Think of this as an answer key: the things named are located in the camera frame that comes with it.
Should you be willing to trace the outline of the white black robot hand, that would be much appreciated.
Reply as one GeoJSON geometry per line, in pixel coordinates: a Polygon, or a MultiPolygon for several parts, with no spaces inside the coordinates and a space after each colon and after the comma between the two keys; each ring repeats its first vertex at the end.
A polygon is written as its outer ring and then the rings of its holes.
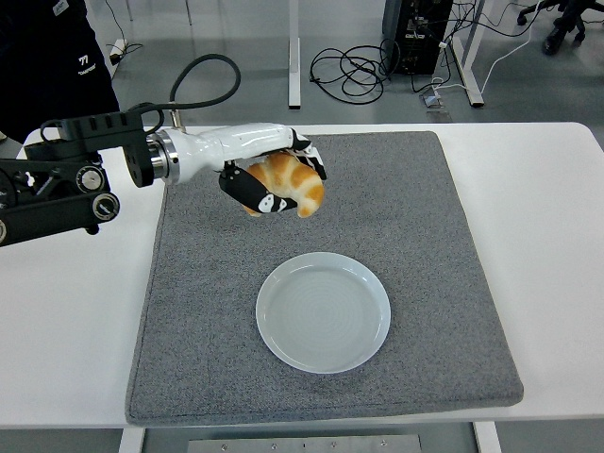
{"type": "Polygon", "coordinates": [[[164,179],[173,184],[211,169],[221,190],[255,217],[295,209],[307,218],[323,203],[327,175],[320,154],[291,127],[259,123],[197,135],[170,130],[168,137],[175,154],[164,179]]]}

